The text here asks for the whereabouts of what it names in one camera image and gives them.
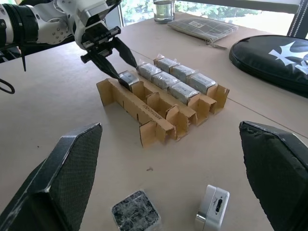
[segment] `small white device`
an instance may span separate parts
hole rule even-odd
[[[195,219],[196,231],[219,231],[227,209],[230,193],[208,185]]]

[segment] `robotic arm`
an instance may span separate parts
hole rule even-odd
[[[137,67],[130,49],[117,37],[119,27],[108,30],[103,19],[121,0],[54,0],[36,6],[0,4],[0,51],[18,46],[26,70],[24,49],[40,44],[55,45],[73,35],[77,45],[88,53],[81,57],[86,63],[95,65],[109,76],[116,78],[129,89],[111,63],[106,59],[112,49],[129,65]]]

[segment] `black port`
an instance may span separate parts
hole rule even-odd
[[[219,212],[220,211],[220,208],[221,208],[221,204],[222,204],[222,200],[220,199],[217,203],[217,206],[216,206],[216,212]]]

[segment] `light wooden table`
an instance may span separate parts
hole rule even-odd
[[[144,30],[144,39],[139,37],[138,28]],[[257,33],[250,29],[244,31]],[[173,40],[175,36],[181,48],[173,53],[167,44],[161,42],[159,47],[147,41]],[[170,141],[167,145],[157,143],[144,150],[138,122],[116,103],[106,108],[102,106],[96,83],[107,76],[94,64],[81,62],[80,55],[85,52],[77,45],[66,44],[28,56],[26,73],[21,60],[0,64],[1,78],[16,88],[15,95],[0,92],[0,211],[63,134],[82,125],[101,122],[103,136],[82,231],[116,231],[111,207],[139,189],[144,189],[157,207],[166,231],[193,231],[194,218],[208,184],[231,193],[222,231],[272,231],[246,177],[238,126],[241,121],[250,120],[284,130],[293,128],[308,144],[308,139],[299,135],[303,133],[300,124],[306,121],[306,116],[294,115],[294,120],[285,126],[280,121],[282,118],[276,116],[277,111],[287,109],[286,102],[292,102],[290,110],[301,105],[307,109],[306,99],[254,79],[228,65],[226,60],[225,68],[229,71],[223,75],[217,68],[215,74],[207,62],[220,62],[218,57],[226,59],[223,58],[225,53],[215,50],[214,53],[220,55],[207,57],[206,53],[212,51],[213,54],[213,50],[201,45],[200,41],[158,26],[151,20],[125,27],[122,39],[138,52],[147,53],[148,57],[154,58],[161,52],[193,68],[206,70],[205,74],[217,77],[225,87],[231,88],[232,100],[227,101],[224,111],[211,116],[200,127],[192,127],[190,134],[181,141]],[[132,45],[133,41],[139,44],[139,49]],[[191,57],[191,61],[181,51],[185,46],[195,49],[196,57]],[[136,60],[151,62],[133,53]],[[132,69],[116,52],[109,60],[118,72]],[[270,107],[265,100],[262,102],[258,91],[259,95],[271,96],[276,106]],[[254,112],[256,103],[267,108],[266,114]]]

